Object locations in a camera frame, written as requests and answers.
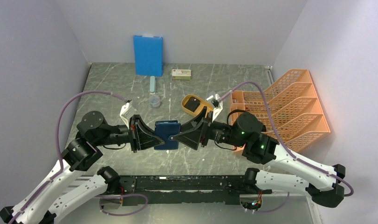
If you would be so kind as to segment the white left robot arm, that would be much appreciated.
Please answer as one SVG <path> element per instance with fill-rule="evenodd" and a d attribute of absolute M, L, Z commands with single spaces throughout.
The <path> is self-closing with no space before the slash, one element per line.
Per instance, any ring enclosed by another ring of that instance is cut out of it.
<path fill-rule="evenodd" d="M 65 189 L 102 157 L 100 146 L 130 144 L 138 151 L 164 143 L 141 119 L 133 115 L 128 125 L 111 126 L 98 111 L 85 114 L 76 138 L 59 152 L 49 174 L 25 199 L 4 207 L 0 217 L 7 224 L 56 224 L 84 202 L 98 195 L 122 192 L 119 174 L 106 166 L 69 193 Z"/>

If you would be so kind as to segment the navy blue card holder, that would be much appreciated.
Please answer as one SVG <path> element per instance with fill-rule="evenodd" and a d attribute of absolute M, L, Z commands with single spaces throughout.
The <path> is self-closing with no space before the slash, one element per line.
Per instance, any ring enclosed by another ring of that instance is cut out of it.
<path fill-rule="evenodd" d="M 171 140 L 171 136 L 180 133 L 181 124 L 177 120 L 165 120 L 155 122 L 155 135 L 160 137 L 164 144 L 155 146 L 155 150 L 176 150 L 179 142 Z"/>

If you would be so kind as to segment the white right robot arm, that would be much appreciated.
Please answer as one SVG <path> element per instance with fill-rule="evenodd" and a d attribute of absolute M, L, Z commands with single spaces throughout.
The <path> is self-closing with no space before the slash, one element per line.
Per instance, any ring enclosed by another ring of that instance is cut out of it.
<path fill-rule="evenodd" d="M 209 140 L 243 147 L 241 155 L 247 160 L 286 171 L 286 174 L 276 174 L 248 168 L 242 184 L 247 193 L 269 193 L 272 190 L 297 193 L 328 208 L 337 207 L 345 197 L 341 185 L 345 177 L 343 165 L 324 165 L 285 149 L 281 141 L 262 133 L 265 126 L 248 112 L 240 111 L 232 125 L 213 121 L 208 115 L 184 126 L 183 131 L 170 137 L 171 140 L 194 150 L 206 146 Z"/>

